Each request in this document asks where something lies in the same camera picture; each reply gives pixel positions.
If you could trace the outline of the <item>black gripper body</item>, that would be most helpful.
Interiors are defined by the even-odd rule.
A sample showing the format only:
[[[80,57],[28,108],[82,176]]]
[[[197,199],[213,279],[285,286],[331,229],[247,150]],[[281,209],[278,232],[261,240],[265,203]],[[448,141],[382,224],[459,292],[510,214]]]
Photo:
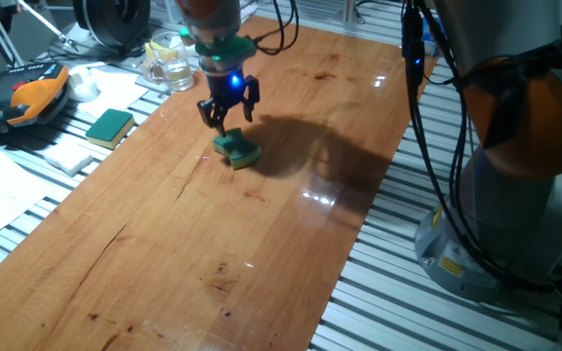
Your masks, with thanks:
[[[238,103],[248,107],[244,98],[247,85],[242,68],[226,72],[208,72],[207,81],[210,88],[209,110],[214,107],[229,109]]]

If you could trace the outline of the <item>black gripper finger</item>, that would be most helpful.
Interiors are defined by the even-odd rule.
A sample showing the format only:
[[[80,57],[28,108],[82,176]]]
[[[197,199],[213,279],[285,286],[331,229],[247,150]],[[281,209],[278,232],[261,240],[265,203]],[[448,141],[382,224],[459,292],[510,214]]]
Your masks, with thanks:
[[[225,137],[223,121],[227,109],[220,102],[216,102],[214,97],[199,101],[197,108],[204,124],[211,129],[215,129],[221,137]]]
[[[251,123],[255,105],[261,100],[260,82],[256,77],[249,75],[244,79],[244,84],[246,95],[242,99],[243,113],[245,119]]]

